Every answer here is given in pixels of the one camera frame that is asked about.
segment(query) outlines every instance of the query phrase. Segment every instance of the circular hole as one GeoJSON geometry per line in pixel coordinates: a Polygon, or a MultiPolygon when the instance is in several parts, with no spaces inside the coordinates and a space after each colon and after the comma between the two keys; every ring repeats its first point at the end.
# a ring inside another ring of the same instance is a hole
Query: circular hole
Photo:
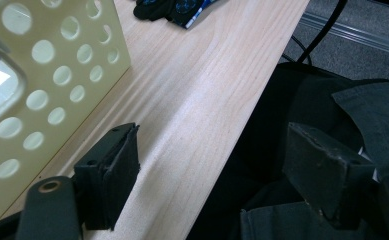
{"type": "Polygon", "coordinates": [[[59,86],[66,85],[72,78],[72,70],[68,66],[57,68],[53,75],[53,81],[59,86]]]}
{"type": "Polygon", "coordinates": [[[52,180],[49,182],[46,182],[42,184],[39,188],[38,191],[41,193],[49,193],[49,192],[54,192],[57,189],[60,188],[61,182],[57,180],[52,180]]]}
{"type": "Polygon", "coordinates": [[[62,0],[41,0],[42,3],[44,3],[45,6],[49,8],[56,8],[60,6],[62,0]]]}
{"type": "Polygon", "coordinates": [[[102,67],[95,66],[94,68],[92,68],[92,70],[89,74],[89,79],[92,82],[98,82],[101,80],[102,77],[103,77],[103,68],[102,67]]]}
{"type": "Polygon", "coordinates": [[[88,16],[91,18],[97,18],[101,14],[101,2],[99,0],[89,0],[86,8],[88,16]]]}
{"type": "Polygon", "coordinates": [[[87,165],[88,166],[93,166],[93,165],[96,165],[97,164],[97,160],[89,160],[88,162],[87,162],[87,165]]]}
{"type": "Polygon", "coordinates": [[[107,60],[109,63],[116,63],[119,60],[119,51],[117,49],[113,49],[107,54],[107,60]]]}
{"type": "Polygon", "coordinates": [[[112,38],[112,30],[110,29],[109,25],[104,25],[103,30],[104,31],[101,33],[100,36],[100,42],[107,43],[112,38]]]}
{"type": "Polygon", "coordinates": [[[0,137],[12,138],[22,130],[22,121],[20,119],[11,117],[3,120],[0,123],[0,137]]]}
{"type": "Polygon", "coordinates": [[[23,147],[26,150],[35,150],[44,142],[44,134],[40,132],[31,133],[23,142],[23,147]]]}
{"type": "Polygon", "coordinates": [[[0,178],[13,176],[19,170],[20,163],[16,159],[10,159],[0,165],[0,178]]]}
{"type": "Polygon", "coordinates": [[[64,111],[64,109],[58,107],[51,111],[51,113],[48,115],[48,123],[50,123],[51,125],[58,125],[63,122],[65,117],[66,112],[64,111]]]}
{"type": "Polygon", "coordinates": [[[40,110],[48,103],[47,92],[43,90],[36,90],[32,92],[26,99],[26,106],[31,110],[40,110]]]}
{"type": "Polygon", "coordinates": [[[70,92],[70,100],[74,103],[82,101],[84,97],[85,97],[85,88],[81,85],[74,87],[70,92]]]}
{"type": "Polygon", "coordinates": [[[32,26],[31,13],[20,3],[12,3],[5,7],[1,20],[7,30],[18,35],[25,34],[32,26]]]}
{"type": "Polygon", "coordinates": [[[61,25],[61,33],[68,40],[75,39],[79,34],[79,22],[75,17],[67,17],[61,25]]]}
{"type": "Polygon", "coordinates": [[[48,40],[41,40],[35,43],[32,48],[32,58],[38,63],[48,63],[53,60],[55,54],[54,46],[48,40]]]}
{"type": "Polygon", "coordinates": [[[88,44],[82,45],[78,49],[77,58],[80,63],[87,63],[92,58],[92,48],[88,44]]]}

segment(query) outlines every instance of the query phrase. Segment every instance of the floor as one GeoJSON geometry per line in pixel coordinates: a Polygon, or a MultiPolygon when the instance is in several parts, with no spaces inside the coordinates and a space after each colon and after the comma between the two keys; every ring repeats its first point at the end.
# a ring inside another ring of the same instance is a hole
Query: floor
{"type": "MultiPolygon", "coordinates": [[[[306,12],[329,18],[337,0],[311,0],[306,12]]],[[[389,7],[367,1],[349,0],[337,23],[389,39],[389,7]]],[[[319,30],[300,23],[294,32],[304,45],[319,30]]],[[[290,41],[285,54],[297,59],[301,48],[290,41]]],[[[351,79],[389,79],[389,52],[329,33],[311,54],[313,65],[351,79]]]]}

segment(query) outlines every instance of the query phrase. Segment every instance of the white plastic basket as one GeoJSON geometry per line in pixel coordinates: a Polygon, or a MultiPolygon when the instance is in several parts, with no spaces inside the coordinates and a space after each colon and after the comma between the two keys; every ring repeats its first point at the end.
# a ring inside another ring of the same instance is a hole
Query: white plastic basket
{"type": "Polygon", "coordinates": [[[113,0],[0,0],[0,217],[129,68],[113,0]]]}

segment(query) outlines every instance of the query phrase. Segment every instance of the wooden table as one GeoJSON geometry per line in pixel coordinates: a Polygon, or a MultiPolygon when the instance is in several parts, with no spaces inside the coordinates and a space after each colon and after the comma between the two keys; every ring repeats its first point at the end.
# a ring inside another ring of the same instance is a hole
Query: wooden table
{"type": "Polygon", "coordinates": [[[72,175],[73,164],[110,128],[136,122],[138,181],[115,231],[85,236],[183,239],[308,0],[220,0],[188,31],[166,20],[138,21],[134,1],[115,3],[132,67],[39,179],[72,175]]]}

